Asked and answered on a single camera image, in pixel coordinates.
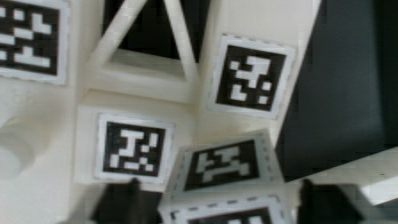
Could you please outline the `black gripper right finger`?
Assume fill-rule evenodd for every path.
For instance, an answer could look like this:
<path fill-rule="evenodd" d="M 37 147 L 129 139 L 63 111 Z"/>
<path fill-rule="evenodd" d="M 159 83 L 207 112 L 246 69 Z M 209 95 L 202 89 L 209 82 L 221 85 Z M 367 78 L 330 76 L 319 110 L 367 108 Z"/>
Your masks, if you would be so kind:
<path fill-rule="evenodd" d="M 358 224 L 364 220 L 335 185 L 317 185 L 305 179 L 298 198 L 296 224 Z"/>

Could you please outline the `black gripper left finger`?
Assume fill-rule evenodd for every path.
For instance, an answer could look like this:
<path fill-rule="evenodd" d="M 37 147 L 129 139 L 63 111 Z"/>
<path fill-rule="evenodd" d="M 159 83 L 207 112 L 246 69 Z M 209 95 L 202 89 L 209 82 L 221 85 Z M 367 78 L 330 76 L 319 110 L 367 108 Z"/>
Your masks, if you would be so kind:
<path fill-rule="evenodd" d="M 136 178 L 106 185 L 90 214 L 94 224 L 159 224 L 157 204 L 161 193 L 143 191 Z"/>

